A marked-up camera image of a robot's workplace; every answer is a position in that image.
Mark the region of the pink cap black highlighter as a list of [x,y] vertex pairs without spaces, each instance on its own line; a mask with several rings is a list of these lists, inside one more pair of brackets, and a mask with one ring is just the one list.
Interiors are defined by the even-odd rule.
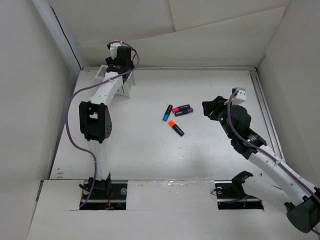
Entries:
[[172,112],[173,113],[177,113],[177,112],[180,112],[180,111],[183,111],[183,110],[187,110],[189,109],[191,106],[189,104],[186,104],[186,105],[182,105],[182,106],[178,106],[178,107],[175,107],[175,108],[172,108]]

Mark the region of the blue cap black highlighter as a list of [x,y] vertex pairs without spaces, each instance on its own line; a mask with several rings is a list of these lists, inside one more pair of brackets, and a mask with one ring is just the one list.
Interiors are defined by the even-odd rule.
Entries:
[[165,113],[164,113],[164,116],[163,116],[163,118],[162,118],[162,120],[163,120],[164,122],[166,122],[166,121],[169,119],[169,116],[170,116],[170,114],[171,114],[171,112],[172,112],[172,109],[173,109],[173,106],[172,106],[171,104],[169,104],[169,105],[167,106],[167,109],[166,109],[166,111],[165,111]]

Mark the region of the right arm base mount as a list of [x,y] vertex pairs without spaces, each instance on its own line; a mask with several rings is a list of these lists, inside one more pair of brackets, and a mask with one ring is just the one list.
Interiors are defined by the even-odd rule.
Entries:
[[264,210],[263,202],[245,193],[243,184],[253,174],[242,171],[231,180],[215,180],[211,195],[216,197],[219,210]]

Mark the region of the purple cap black highlighter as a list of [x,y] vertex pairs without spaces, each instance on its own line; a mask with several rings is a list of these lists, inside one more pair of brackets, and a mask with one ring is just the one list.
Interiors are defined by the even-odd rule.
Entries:
[[193,108],[190,107],[188,109],[183,109],[181,111],[175,112],[174,115],[176,117],[179,117],[179,116],[187,115],[187,114],[190,114],[190,113],[193,113],[193,112],[194,112]]

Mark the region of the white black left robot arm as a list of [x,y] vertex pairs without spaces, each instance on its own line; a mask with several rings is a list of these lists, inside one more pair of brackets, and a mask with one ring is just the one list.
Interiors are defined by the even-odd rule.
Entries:
[[79,105],[80,131],[87,140],[89,150],[94,154],[97,165],[97,180],[105,180],[107,170],[107,138],[110,137],[113,124],[109,105],[126,81],[132,80],[134,69],[131,60],[132,49],[119,42],[109,47],[111,57],[106,59],[107,68],[104,72],[104,84],[101,84],[88,101]]

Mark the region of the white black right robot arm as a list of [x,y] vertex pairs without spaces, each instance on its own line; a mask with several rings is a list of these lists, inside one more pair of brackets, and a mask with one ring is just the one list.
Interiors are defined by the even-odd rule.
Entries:
[[320,189],[299,176],[251,129],[251,116],[238,104],[239,93],[229,99],[217,96],[202,102],[203,114],[217,121],[230,139],[233,149],[262,170],[275,186],[260,176],[242,171],[234,176],[229,192],[240,198],[255,197],[277,207],[300,232],[309,233],[320,223]]

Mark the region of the orange cap black highlighter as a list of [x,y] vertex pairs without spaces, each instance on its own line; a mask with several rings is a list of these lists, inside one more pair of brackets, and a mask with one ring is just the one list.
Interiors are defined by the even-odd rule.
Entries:
[[182,131],[182,129],[173,121],[173,120],[170,120],[168,122],[168,125],[180,136],[184,136],[185,133]]

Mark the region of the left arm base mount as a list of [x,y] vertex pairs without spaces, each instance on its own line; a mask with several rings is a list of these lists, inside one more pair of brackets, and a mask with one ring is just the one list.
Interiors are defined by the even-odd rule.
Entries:
[[93,190],[89,195],[93,183],[90,177],[84,184],[79,184],[82,190],[80,210],[122,211],[126,210],[128,182],[111,180],[111,175],[103,180],[94,182]]

